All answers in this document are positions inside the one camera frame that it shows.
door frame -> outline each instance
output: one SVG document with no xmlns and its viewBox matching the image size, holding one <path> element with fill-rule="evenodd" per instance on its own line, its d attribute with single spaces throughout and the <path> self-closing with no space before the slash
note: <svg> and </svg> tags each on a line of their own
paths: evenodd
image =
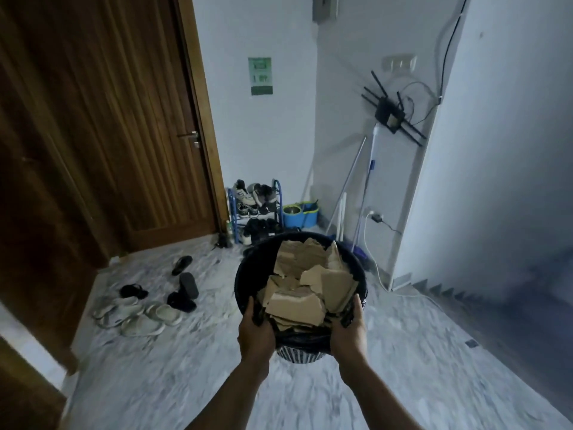
<svg viewBox="0 0 573 430">
<path fill-rule="evenodd" d="M 189 79 L 191 86 L 189 95 L 193 99 L 192 104 L 197 111 L 199 135 L 203 145 L 202 151 L 207 167 L 207 177 L 213 194 L 217 225 L 220 232 L 226 232 L 227 220 L 229 220 L 227 193 L 221 172 L 221 162 L 219 161 L 193 0 L 171 1 L 176 15 L 177 34 L 182 40 L 183 75 Z"/>
</svg>

forearm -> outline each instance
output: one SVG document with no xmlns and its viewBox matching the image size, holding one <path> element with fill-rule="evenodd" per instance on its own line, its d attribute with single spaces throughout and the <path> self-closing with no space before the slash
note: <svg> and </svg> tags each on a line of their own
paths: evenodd
<svg viewBox="0 0 573 430">
<path fill-rule="evenodd" d="M 422 430 L 367 362 L 340 367 L 371 430 Z"/>
<path fill-rule="evenodd" d="M 267 368 L 241 362 L 186 430 L 243 430 Z"/>
</svg>

light switch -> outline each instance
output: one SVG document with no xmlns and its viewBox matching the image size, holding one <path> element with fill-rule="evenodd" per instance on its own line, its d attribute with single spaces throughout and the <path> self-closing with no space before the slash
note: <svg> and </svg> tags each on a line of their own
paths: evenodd
<svg viewBox="0 0 573 430">
<path fill-rule="evenodd" d="M 416 67 L 415 54 L 394 54 L 382 59 L 382 70 L 391 73 L 414 72 Z"/>
</svg>

green sign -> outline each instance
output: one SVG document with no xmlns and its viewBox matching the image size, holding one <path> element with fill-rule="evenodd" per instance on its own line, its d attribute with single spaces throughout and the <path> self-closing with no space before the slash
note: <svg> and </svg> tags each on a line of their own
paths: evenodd
<svg viewBox="0 0 573 430">
<path fill-rule="evenodd" d="M 270 57 L 249 57 L 251 95 L 273 94 L 273 73 Z"/>
</svg>

white wall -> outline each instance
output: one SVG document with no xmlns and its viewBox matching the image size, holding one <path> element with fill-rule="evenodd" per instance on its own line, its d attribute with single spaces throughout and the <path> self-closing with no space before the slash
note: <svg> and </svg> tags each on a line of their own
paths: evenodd
<svg viewBox="0 0 573 430">
<path fill-rule="evenodd" d="M 503 300 L 573 244 L 573 0 L 472 0 L 394 276 Z"/>
<path fill-rule="evenodd" d="M 298 202 L 315 135 L 312 0 L 193 0 L 223 179 L 270 184 Z M 248 57 L 271 57 L 273 95 L 251 96 Z"/>
<path fill-rule="evenodd" d="M 0 337 L 16 350 L 56 389 L 61 390 L 66 377 L 64 369 L 0 302 Z"/>
<path fill-rule="evenodd" d="M 397 91 L 415 80 L 425 82 L 436 93 L 445 46 L 462 1 L 340 0 L 338 19 L 319 27 L 312 195 L 320 199 L 327 218 L 332 215 L 363 136 L 370 136 L 348 190 L 347 237 L 352 238 L 359 216 L 359 197 L 375 123 L 374 108 L 361 98 L 362 87 L 377 89 L 370 76 L 370 71 L 374 70 L 394 97 Z M 392 77 L 383 74 L 382 58 L 399 53 L 418 56 L 413 75 Z M 455 43 L 450 56 L 454 53 Z M 408 87 L 405 95 L 415 101 L 412 122 L 418 122 L 426 115 L 433 100 L 419 84 Z M 423 150 L 403 135 L 392 135 L 385 128 L 376 143 L 376 169 L 369 184 L 366 205 L 383 214 L 392 227 L 399 228 L 410 205 L 411 195 L 407 192 L 409 186 L 415 185 Z M 399 245 L 398 236 L 383 224 L 372 221 L 368 223 L 368 231 L 368 246 L 374 258 L 380 267 L 390 271 L 392 253 Z"/>
</svg>

